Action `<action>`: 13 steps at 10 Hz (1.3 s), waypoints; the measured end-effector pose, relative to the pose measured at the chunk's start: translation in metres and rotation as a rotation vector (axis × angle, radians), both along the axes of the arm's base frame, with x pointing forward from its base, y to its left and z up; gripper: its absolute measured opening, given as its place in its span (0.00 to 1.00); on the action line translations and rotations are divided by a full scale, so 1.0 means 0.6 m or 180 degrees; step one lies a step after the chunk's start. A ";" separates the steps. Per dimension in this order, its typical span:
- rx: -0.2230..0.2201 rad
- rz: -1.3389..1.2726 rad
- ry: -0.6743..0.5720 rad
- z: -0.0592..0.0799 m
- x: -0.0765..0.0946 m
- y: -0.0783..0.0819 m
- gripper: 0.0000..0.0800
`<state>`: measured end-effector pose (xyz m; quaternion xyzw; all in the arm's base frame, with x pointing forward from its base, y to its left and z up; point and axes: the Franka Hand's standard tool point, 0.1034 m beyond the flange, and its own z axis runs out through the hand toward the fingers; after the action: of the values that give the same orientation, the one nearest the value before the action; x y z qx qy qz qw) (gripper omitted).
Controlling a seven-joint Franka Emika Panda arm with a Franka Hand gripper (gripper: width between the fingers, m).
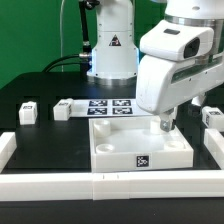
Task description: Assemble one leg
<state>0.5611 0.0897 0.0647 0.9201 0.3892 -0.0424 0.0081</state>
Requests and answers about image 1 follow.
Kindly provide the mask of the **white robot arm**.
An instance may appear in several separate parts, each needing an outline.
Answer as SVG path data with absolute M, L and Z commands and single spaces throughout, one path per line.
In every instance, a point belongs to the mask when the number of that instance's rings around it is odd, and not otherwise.
M 224 0 L 153 1 L 166 5 L 164 19 L 136 45 L 131 0 L 79 0 L 97 14 L 86 78 L 106 85 L 135 80 L 137 105 L 168 131 L 175 107 L 224 83 Z

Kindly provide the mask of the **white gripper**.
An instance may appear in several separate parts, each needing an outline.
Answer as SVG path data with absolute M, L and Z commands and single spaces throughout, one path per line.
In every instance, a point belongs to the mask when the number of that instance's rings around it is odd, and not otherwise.
M 145 55 L 139 64 L 136 102 L 141 109 L 160 114 L 160 128 L 169 132 L 174 129 L 174 110 L 170 109 L 223 82 L 222 56 L 197 71 L 195 59 L 174 62 Z

